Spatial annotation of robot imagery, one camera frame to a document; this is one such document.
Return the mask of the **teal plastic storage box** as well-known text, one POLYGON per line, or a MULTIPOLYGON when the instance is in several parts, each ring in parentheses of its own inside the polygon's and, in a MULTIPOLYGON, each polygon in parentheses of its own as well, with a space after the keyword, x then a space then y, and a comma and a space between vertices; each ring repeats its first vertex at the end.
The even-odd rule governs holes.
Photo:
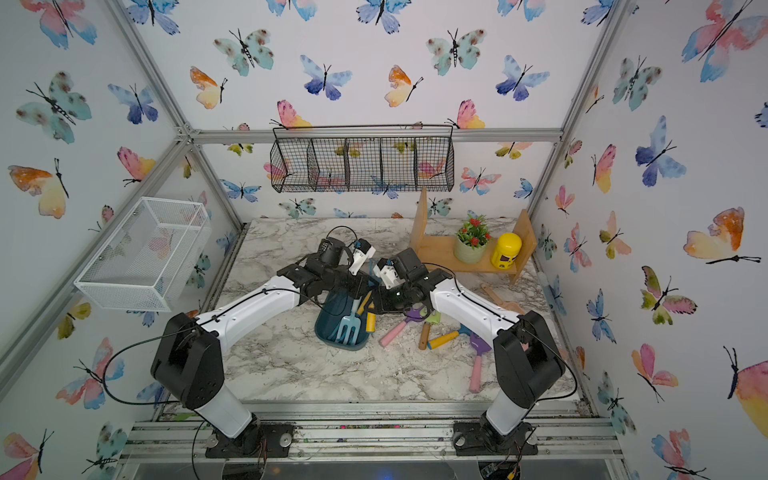
POLYGON ((318 315, 314 332, 324 343, 343 350, 362 349, 370 338, 366 330, 367 317, 353 310, 362 306, 361 299, 354 299, 346 290, 333 290, 318 315))

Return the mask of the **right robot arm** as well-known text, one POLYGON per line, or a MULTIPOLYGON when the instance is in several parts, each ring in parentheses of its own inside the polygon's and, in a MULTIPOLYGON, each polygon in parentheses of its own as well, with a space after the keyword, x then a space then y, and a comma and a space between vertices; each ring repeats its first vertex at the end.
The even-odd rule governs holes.
POLYGON ((458 321, 491 347, 500 391, 485 412, 491 431, 506 436, 517 429, 542 396, 565 374, 546 320, 535 311, 504 309, 466 289, 449 270, 423 264, 408 248, 371 268, 379 282, 373 294, 378 314, 414 306, 458 321))

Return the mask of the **light blue fork white handle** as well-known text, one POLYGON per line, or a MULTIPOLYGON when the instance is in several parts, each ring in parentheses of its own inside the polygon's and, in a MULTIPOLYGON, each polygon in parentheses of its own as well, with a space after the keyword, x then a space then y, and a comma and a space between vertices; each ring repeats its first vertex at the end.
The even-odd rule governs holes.
POLYGON ((334 342, 344 346, 356 345, 360 329, 360 318, 354 313, 350 313, 349 315, 342 317, 339 321, 334 342))

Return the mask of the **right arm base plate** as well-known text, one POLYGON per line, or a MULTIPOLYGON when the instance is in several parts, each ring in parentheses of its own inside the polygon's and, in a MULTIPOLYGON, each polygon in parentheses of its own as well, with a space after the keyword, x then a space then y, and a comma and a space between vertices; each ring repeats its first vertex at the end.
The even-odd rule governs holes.
POLYGON ((538 454, 532 443, 534 427, 518 424, 508 434, 498 433, 487 421, 454 422, 452 446, 457 456, 531 456, 538 454))

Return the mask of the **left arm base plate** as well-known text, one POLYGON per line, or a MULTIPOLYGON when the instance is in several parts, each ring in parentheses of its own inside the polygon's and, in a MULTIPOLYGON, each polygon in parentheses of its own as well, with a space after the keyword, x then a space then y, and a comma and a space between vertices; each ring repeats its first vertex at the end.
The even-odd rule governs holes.
POLYGON ((210 437, 205 457, 210 459, 282 459, 289 456, 295 426, 254 420, 235 438, 218 429, 210 437))

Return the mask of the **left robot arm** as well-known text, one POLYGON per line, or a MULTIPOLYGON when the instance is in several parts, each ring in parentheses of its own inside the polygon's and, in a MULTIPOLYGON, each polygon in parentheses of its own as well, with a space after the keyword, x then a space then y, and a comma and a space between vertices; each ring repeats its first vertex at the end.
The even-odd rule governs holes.
POLYGON ((256 420, 225 385, 225 354, 284 312, 337 287, 365 286, 368 277, 360 269, 375 253, 365 239, 347 245, 327 237, 316 252, 278 270, 264 285, 242 297, 195 318, 185 313, 173 316, 150 365, 152 377, 218 435, 240 439, 256 420))

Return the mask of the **blue rake yellow handle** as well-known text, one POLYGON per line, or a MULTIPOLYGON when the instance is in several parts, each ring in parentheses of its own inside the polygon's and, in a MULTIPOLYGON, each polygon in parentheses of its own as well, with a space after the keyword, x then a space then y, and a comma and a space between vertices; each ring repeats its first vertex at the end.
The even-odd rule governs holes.
POLYGON ((367 292, 356 309, 355 315, 363 320, 367 318, 367 308, 372 301, 372 294, 372 291, 367 292))

